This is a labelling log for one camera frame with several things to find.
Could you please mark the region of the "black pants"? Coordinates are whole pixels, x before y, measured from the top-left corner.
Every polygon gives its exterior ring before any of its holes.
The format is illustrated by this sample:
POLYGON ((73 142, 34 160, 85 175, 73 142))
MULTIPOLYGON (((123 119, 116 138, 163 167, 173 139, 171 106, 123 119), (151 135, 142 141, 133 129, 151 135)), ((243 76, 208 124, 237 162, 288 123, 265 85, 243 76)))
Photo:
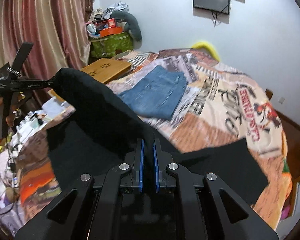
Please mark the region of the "black pants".
POLYGON ((88 173, 96 176, 124 161, 145 143, 143 190, 152 192, 154 185, 153 142, 173 161, 190 172, 221 177, 246 203, 257 202, 268 180, 250 154, 247 141, 180 153, 156 129, 144 123, 107 86, 88 74, 71 68, 60 69, 53 77, 53 90, 75 108, 60 124, 47 130, 48 156, 62 190, 88 173))

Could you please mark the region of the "folded blue jeans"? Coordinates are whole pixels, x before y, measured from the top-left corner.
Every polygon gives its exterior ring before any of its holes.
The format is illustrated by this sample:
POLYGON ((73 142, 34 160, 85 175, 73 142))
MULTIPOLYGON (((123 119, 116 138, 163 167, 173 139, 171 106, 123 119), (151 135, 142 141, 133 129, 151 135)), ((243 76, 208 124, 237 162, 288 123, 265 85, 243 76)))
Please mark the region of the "folded blue jeans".
POLYGON ((171 120, 187 84, 182 72, 156 66, 133 88, 117 96, 139 116, 171 120))

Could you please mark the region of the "striped pink curtain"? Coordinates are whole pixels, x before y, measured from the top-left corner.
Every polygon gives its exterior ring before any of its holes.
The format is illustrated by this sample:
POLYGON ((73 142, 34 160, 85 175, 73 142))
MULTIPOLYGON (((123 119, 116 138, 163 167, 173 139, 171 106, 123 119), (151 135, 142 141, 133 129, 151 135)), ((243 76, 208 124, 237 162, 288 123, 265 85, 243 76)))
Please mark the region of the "striped pink curtain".
POLYGON ((49 79, 63 67, 88 64, 85 24, 94 0, 0 0, 0 68, 12 63, 23 42, 32 50, 23 64, 26 77, 49 79))

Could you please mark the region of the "wooden lap desk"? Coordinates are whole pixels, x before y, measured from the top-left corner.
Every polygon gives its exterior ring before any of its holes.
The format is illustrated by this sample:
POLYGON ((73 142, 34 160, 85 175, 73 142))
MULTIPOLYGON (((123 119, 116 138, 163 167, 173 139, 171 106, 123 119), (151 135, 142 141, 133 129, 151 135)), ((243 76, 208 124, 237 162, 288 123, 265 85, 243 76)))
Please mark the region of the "wooden lap desk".
POLYGON ((99 59, 81 69, 100 83, 107 84, 132 70, 132 64, 126 61, 99 59))

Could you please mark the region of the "green patterned storage box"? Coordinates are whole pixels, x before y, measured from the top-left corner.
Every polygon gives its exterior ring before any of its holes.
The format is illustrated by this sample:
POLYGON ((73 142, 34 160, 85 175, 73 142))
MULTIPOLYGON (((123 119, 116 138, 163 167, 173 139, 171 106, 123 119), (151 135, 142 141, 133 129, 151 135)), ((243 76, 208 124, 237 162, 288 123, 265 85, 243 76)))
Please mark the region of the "green patterned storage box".
POLYGON ((90 55, 95 58, 111 58, 128 50, 133 50, 133 39, 127 32, 103 38, 91 38, 90 55))

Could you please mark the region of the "orange box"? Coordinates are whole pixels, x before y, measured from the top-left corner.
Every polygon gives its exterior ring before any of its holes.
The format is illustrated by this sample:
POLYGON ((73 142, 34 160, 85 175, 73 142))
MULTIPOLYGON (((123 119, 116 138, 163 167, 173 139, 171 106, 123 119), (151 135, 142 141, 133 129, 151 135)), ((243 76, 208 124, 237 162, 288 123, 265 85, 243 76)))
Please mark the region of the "orange box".
POLYGON ((109 35, 115 35, 122 33, 123 30, 121 27, 111 27, 111 28, 105 28, 100 31, 100 38, 109 36, 109 35))

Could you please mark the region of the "yellow pillow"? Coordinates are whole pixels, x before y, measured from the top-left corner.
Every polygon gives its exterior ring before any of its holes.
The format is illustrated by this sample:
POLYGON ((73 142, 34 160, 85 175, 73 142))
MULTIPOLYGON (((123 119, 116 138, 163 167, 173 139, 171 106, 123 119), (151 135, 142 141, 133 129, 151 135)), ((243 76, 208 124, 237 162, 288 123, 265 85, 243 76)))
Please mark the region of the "yellow pillow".
POLYGON ((211 57, 213 57, 216 61, 220 61, 219 54, 217 53, 217 50, 214 48, 213 45, 211 45, 209 42, 206 41, 200 41, 195 43, 192 47, 192 49, 204 49, 206 50, 211 57))

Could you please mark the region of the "grey plush toy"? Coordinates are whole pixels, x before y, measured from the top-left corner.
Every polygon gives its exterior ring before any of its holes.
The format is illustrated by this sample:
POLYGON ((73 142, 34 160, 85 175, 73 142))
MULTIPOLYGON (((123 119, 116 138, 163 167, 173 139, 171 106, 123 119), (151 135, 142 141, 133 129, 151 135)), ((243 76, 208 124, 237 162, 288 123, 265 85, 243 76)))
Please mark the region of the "grey plush toy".
POLYGON ((117 24, 123 28, 123 31, 130 33, 132 38, 137 42, 142 40, 142 33, 137 19, 125 11, 115 11, 111 13, 111 18, 115 19, 117 24))

